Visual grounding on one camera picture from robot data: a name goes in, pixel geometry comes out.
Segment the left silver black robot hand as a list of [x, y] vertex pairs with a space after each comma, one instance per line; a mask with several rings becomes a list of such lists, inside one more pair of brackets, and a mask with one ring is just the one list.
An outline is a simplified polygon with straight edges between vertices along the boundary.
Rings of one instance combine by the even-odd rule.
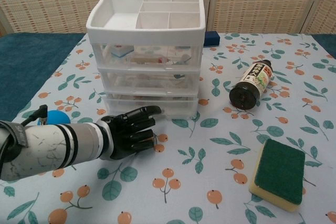
[[104, 116], [97, 121], [103, 131], [104, 147], [101, 159], [116, 161], [154, 147], [154, 115], [161, 114], [157, 105], [143, 106], [133, 111]]

